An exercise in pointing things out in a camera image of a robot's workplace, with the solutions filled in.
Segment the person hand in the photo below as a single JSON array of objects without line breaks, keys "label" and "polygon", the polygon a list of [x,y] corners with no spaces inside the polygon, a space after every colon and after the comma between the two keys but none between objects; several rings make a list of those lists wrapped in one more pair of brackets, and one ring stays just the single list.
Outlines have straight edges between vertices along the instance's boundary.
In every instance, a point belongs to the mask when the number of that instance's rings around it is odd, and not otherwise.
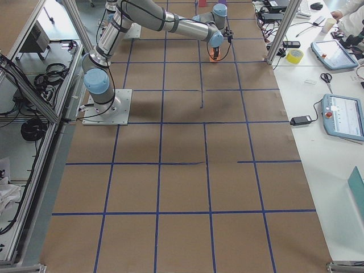
[{"label": "person hand", "polygon": [[339,10],[336,11],[332,11],[331,12],[331,16],[335,19],[335,20],[340,20],[343,17],[342,12],[340,12]]}]

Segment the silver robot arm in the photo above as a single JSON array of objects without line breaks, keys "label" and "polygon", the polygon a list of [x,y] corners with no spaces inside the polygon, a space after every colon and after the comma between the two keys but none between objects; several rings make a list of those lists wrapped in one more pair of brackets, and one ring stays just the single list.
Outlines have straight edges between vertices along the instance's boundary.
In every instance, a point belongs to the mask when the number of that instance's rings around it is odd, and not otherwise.
[{"label": "silver robot arm", "polygon": [[219,58],[224,40],[231,41],[233,33],[226,26],[227,7],[222,3],[208,13],[193,18],[166,11],[154,1],[107,1],[105,13],[109,16],[96,45],[82,60],[84,86],[90,94],[84,120],[90,123],[114,124],[117,118],[127,122],[129,107],[122,95],[129,90],[116,89],[111,72],[111,61],[119,42],[140,38],[143,28],[155,32],[170,32],[206,42],[212,60]]}]

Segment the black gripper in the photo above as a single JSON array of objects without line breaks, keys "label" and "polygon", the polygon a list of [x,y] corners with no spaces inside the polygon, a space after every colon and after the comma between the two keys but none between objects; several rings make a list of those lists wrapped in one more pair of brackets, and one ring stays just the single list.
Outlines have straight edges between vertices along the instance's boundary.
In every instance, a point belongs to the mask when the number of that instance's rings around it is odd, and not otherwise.
[{"label": "black gripper", "polygon": [[210,54],[213,56],[213,60],[219,60],[220,59],[220,48],[212,47],[210,49]]}]

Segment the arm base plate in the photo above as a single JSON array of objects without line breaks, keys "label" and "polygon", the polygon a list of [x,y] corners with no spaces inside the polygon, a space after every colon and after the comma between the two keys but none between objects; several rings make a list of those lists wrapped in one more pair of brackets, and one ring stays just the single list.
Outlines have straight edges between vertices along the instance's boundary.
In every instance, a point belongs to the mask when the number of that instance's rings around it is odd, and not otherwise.
[{"label": "arm base plate", "polygon": [[130,29],[125,34],[125,39],[139,39],[141,36],[142,26],[137,23],[132,23]]},{"label": "arm base plate", "polygon": [[95,104],[92,96],[89,95],[88,103],[94,105],[85,109],[86,118],[82,120],[82,124],[85,126],[126,126],[129,121],[132,92],[131,89],[116,89],[114,102],[105,113],[103,112],[109,105]]}]

